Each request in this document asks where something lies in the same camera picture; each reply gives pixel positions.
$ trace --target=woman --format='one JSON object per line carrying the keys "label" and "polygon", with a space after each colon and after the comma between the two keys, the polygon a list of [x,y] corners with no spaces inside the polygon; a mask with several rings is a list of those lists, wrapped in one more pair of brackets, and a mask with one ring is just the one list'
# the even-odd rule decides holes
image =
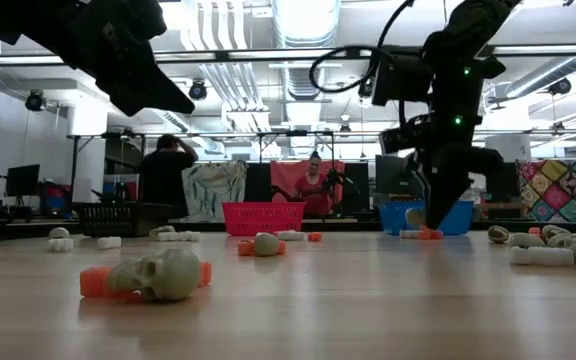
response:
{"label": "woman", "polygon": [[324,189],[326,177],[319,172],[321,157],[315,151],[308,159],[308,172],[295,183],[297,197],[306,202],[306,215],[328,214],[330,212],[330,197],[332,188]]}

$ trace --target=skull toy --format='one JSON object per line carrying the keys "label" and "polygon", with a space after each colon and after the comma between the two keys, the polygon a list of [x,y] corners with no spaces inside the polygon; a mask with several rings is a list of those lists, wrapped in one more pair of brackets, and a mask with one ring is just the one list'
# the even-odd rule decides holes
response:
{"label": "skull toy", "polygon": [[115,266],[107,285],[113,291],[139,290],[145,300],[179,301],[199,285],[201,265],[190,250],[165,249]]}

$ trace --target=blue bin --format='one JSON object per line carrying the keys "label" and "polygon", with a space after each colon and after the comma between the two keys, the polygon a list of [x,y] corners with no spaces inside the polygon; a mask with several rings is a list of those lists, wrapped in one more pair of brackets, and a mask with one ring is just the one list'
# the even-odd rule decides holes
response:
{"label": "blue bin", "polygon": [[[472,201],[457,201],[444,221],[439,225],[444,235],[463,235],[470,231]],[[381,226],[389,234],[399,236],[400,230],[411,230],[406,222],[406,210],[423,209],[421,201],[391,201],[379,205]]]}

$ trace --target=ceiling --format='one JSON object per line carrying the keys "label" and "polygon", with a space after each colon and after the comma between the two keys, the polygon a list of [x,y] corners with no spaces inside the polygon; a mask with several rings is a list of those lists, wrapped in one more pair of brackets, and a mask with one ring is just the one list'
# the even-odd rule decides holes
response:
{"label": "ceiling", "polygon": [[[449,14],[460,2],[459,0],[446,0],[447,13]],[[387,0],[343,1],[339,29],[336,34],[337,44],[375,44],[383,25],[398,5],[399,1]],[[277,47],[273,19],[268,16],[272,13],[270,0],[247,0],[244,7],[244,31],[248,45],[254,49]],[[403,12],[391,29],[386,43],[419,46],[431,32],[441,29],[444,22],[444,6],[441,1],[419,0],[413,8]],[[184,51],[179,40],[179,30],[175,30],[174,26],[169,27],[163,36],[152,40],[154,50]],[[561,3],[556,0],[524,0],[522,7],[511,15],[490,43],[505,45],[576,43],[576,1],[570,7],[562,7]],[[46,50],[26,38],[14,47],[0,44],[0,55],[37,53],[46,53]],[[543,57],[503,58],[501,61],[507,67],[507,71],[494,79],[492,83],[519,79],[549,60],[551,59]],[[366,69],[364,61],[343,61],[340,64],[340,68],[326,70],[328,84],[348,83],[361,76]],[[269,65],[271,63],[253,63],[253,70],[264,104],[268,106],[270,112],[270,125],[281,128],[282,120],[285,120],[282,77],[279,70],[271,69]],[[163,65],[161,68],[185,90],[190,85],[191,79],[202,77],[199,66],[196,64]],[[27,79],[68,78],[95,89],[94,79],[67,67],[6,67],[2,69],[1,78],[7,84]],[[529,109],[529,118],[525,117],[529,124],[519,124],[523,126],[522,128],[547,129],[552,125],[553,119],[574,115],[576,113],[576,73],[568,79],[572,83],[573,91],[567,96],[555,97],[554,112],[553,99],[550,95],[532,94],[507,103],[506,109],[486,116],[485,128],[509,129],[516,126],[517,122],[513,122],[513,117],[517,114],[517,108],[523,108],[524,111],[526,107]],[[336,129],[342,122],[342,114],[349,115],[351,128],[355,131],[362,128],[365,131],[379,131],[394,125],[397,119],[397,109],[393,105],[389,104],[383,108],[361,107],[356,91],[326,95],[324,101],[326,103],[323,103],[321,107],[320,128]],[[222,101],[214,91],[211,91],[210,87],[207,98],[196,102],[196,107],[193,116],[187,119],[192,124],[193,131],[225,130],[221,121]],[[413,116],[425,111],[425,105],[407,104],[406,115]],[[118,111],[113,111],[109,116],[109,125],[125,125],[153,132],[164,129],[163,124],[163,120],[142,113],[133,118],[127,118]],[[571,125],[571,128],[576,128],[576,123]],[[542,136],[535,137],[534,140],[549,139],[551,139],[550,136]],[[364,141],[374,142],[375,139],[364,138]],[[568,139],[567,146],[576,146],[576,137]]]}

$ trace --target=colorful quilt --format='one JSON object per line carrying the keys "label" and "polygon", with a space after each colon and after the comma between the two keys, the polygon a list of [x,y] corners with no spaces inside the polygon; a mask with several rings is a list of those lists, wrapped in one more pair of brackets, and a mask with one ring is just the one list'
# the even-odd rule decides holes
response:
{"label": "colorful quilt", "polygon": [[223,202],[243,202],[245,162],[197,164],[182,173],[188,203],[187,222],[224,222]]}
{"label": "colorful quilt", "polygon": [[576,160],[520,162],[517,170],[528,218],[576,222]]}

